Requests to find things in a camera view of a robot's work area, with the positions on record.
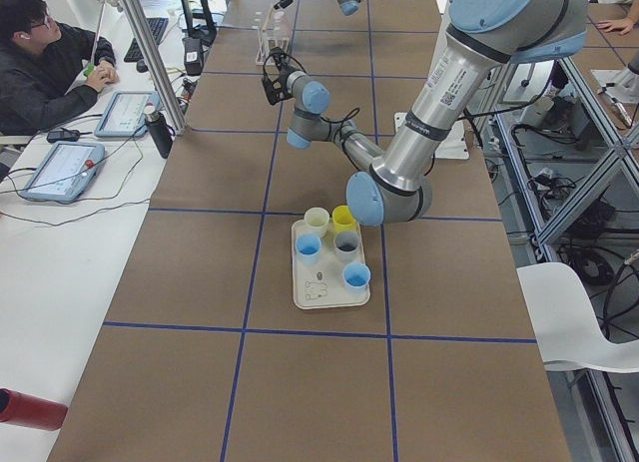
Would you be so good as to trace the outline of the teach pendant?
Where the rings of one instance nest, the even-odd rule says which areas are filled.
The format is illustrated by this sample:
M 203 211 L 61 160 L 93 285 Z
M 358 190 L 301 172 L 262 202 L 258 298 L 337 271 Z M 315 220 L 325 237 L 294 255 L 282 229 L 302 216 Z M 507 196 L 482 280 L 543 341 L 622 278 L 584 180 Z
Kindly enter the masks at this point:
M 140 137 L 146 133 L 145 107 L 151 104 L 156 109 L 161 105 L 156 92 L 115 92 L 94 130 L 98 138 Z
M 72 203 L 97 176 L 105 146 L 89 142 L 57 142 L 18 192 L 29 201 Z

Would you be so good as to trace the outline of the far teach pendant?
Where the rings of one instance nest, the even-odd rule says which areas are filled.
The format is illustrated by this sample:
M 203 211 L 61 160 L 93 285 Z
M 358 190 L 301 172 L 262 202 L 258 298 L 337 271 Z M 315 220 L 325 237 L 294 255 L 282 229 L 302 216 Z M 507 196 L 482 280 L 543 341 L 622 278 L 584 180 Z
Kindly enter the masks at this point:
M 98 138 L 140 137 L 146 133 L 145 107 L 151 104 L 156 109 L 161 105 L 156 92 L 115 92 L 94 130 Z

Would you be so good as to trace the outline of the red water bottle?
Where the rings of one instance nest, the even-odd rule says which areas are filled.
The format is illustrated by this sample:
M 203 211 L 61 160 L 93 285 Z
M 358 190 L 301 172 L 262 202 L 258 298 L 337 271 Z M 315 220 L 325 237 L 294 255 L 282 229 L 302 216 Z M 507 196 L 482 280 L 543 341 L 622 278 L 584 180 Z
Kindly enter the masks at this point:
M 1 389 L 1 422 L 21 427 L 60 429 L 68 406 L 7 388 Z

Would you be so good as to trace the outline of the light blue cup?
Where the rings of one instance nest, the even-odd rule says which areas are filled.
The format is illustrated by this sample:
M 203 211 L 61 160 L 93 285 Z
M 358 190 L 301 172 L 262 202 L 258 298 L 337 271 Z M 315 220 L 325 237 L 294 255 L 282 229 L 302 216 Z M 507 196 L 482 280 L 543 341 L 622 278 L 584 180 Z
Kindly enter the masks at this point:
M 314 265 L 320 259 L 321 238 L 315 233 L 300 234 L 295 240 L 298 260 L 305 265 Z
M 342 270 L 342 282 L 345 289 L 355 295 L 366 293 L 370 276 L 368 266 L 359 261 L 349 262 Z

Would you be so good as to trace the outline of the black computer mouse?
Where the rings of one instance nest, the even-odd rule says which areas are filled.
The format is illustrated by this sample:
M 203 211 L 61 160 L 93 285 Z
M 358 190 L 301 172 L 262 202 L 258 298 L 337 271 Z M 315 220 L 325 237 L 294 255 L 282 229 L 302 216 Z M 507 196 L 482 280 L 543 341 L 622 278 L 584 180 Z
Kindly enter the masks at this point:
M 136 71 L 138 73 L 146 73 L 149 71 L 148 66 L 144 59 L 141 59 L 136 63 Z

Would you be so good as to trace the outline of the white cup rack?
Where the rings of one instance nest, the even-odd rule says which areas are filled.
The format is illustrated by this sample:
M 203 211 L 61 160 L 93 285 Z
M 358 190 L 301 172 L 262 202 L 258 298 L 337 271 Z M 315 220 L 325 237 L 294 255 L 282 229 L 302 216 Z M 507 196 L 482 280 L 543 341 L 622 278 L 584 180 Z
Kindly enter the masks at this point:
M 276 47 L 285 52 L 289 49 L 293 28 L 284 10 L 272 8 L 268 13 L 257 12 L 254 22 L 258 35 L 257 65 L 264 64 Z

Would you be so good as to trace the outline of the near teach pendant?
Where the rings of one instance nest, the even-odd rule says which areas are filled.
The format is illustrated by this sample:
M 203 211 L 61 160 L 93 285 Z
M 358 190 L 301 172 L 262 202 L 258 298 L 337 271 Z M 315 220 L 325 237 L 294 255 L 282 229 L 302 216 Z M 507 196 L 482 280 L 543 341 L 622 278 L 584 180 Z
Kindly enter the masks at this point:
M 105 146 L 89 142 L 57 142 L 18 192 L 29 201 L 72 203 L 97 176 Z

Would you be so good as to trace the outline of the black thermos bottle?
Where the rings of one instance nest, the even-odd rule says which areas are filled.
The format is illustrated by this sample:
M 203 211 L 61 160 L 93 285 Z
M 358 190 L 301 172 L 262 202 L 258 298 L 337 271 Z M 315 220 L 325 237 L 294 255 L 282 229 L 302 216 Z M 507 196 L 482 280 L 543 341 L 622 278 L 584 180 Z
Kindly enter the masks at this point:
M 143 114 L 147 132 L 154 141 L 159 155 L 166 159 L 173 145 L 173 137 L 164 115 L 151 103 L 144 107 Z

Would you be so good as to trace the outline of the cream cup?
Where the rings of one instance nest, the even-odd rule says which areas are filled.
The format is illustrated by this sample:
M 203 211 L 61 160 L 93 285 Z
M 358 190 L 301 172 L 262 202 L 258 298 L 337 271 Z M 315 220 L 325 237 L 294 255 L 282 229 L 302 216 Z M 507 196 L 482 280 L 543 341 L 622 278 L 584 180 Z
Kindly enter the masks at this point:
M 323 238 L 325 236 L 328 229 L 329 221 L 329 213 L 324 208 L 313 207 L 306 210 L 304 214 L 304 224 L 306 230 L 309 233 L 314 233 L 320 238 Z

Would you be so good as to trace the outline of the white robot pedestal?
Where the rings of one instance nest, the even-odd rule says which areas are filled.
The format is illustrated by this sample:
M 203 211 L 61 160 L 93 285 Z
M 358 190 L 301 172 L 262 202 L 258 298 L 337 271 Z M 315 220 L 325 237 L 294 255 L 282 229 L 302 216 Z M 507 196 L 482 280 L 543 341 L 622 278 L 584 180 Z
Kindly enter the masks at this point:
M 446 137 L 433 140 L 423 125 L 413 114 L 397 112 L 394 114 L 395 136 L 392 146 L 401 157 L 418 162 L 427 162 L 431 156 L 437 159 L 467 160 L 469 153 L 465 142 L 465 130 L 461 122 L 456 122 Z

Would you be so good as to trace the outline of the yellow cup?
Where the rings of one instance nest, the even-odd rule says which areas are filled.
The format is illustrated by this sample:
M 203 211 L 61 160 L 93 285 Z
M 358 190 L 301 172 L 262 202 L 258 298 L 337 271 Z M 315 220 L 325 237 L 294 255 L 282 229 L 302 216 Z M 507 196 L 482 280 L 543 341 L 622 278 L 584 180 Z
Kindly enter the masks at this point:
M 357 221 L 351 214 L 347 205 L 335 207 L 331 212 L 333 229 L 336 233 L 344 231 L 356 231 Z

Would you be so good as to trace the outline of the aluminium frame post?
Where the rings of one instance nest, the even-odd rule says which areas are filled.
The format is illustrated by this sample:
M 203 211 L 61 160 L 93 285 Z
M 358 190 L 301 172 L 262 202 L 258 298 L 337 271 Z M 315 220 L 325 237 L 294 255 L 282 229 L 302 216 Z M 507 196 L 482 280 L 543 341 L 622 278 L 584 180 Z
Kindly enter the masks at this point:
M 141 48 L 154 87 L 159 93 L 168 118 L 176 134 L 182 135 L 186 129 L 185 116 L 166 73 L 164 62 L 147 23 L 143 7 L 139 0 L 120 0 L 120 3 L 131 26 L 133 36 Z

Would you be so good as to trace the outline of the white chair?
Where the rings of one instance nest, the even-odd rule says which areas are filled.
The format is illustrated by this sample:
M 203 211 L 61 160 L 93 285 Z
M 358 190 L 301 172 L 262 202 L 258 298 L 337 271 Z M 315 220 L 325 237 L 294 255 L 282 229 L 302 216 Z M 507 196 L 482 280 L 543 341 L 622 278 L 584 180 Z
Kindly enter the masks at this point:
M 584 284 L 569 265 L 537 263 L 520 267 L 517 275 L 547 371 L 638 371 L 638 342 L 606 339 Z

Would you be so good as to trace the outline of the black label box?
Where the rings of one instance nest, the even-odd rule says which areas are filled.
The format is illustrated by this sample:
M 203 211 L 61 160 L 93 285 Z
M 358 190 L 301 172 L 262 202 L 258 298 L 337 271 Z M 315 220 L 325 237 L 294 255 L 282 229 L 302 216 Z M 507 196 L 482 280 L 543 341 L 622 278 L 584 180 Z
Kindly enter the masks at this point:
M 199 38 L 185 37 L 184 46 L 184 69 L 188 76 L 200 76 L 204 67 L 204 48 Z

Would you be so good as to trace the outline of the grey cup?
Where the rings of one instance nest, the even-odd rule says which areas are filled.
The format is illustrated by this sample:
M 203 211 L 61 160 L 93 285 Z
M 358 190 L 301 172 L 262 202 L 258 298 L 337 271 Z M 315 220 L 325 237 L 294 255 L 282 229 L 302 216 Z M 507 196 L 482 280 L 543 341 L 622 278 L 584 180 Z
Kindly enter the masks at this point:
M 360 237 L 356 231 L 341 231 L 333 238 L 336 256 L 341 261 L 352 261 L 357 256 Z

